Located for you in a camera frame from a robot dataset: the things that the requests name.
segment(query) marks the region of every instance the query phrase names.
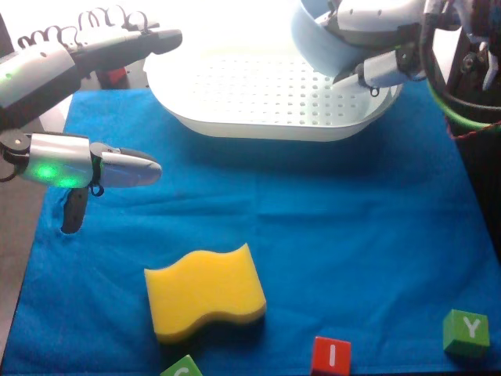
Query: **green light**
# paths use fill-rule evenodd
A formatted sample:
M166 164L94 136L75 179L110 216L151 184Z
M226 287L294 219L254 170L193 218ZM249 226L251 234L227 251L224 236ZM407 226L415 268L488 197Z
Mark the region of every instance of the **green light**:
M52 179L57 175L57 168L54 166L42 165L36 170L35 174L41 179Z
M57 186L61 188L76 188L78 186L79 180L77 178L62 178L57 182Z

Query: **yellow sponge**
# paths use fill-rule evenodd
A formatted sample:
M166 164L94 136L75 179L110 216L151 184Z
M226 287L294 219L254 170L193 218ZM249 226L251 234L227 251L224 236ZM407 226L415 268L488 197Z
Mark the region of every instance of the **yellow sponge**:
M145 269L153 329L160 342L180 341L209 321L247 324L266 299L245 244L230 253L195 251L161 270Z

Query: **red cube with letter i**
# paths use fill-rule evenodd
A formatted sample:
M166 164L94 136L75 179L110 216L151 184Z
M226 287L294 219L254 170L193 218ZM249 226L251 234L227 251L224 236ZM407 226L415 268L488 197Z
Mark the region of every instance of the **red cube with letter i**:
M351 343L315 337L311 376L345 376L350 374Z

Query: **blue tablecloth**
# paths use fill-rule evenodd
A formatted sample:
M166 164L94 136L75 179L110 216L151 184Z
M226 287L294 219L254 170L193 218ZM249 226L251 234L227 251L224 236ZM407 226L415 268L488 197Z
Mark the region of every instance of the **blue tablecloth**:
M306 375L316 335L351 342L354 374L501 367L499 263L426 85L335 143L202 136L148 90L77 94L67 131L144 150L164 175L92 197L70 236L66 193L48 191L6 374L157 375L189 353L205 376ZM158 345L143 269L245 242L265 320ZM452 308L488 315L483 361L444 354Z

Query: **white plastic basket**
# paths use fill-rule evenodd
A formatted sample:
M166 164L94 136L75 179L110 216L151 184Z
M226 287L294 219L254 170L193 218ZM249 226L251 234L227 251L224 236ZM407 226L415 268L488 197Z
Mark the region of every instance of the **white plastic basket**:
M381 89L375 98L335 92L333 79L310 67L290 36L186 39L177 51L148 57L145 71L162 105L204 135L343 139L381 116L400 93L400 87Z

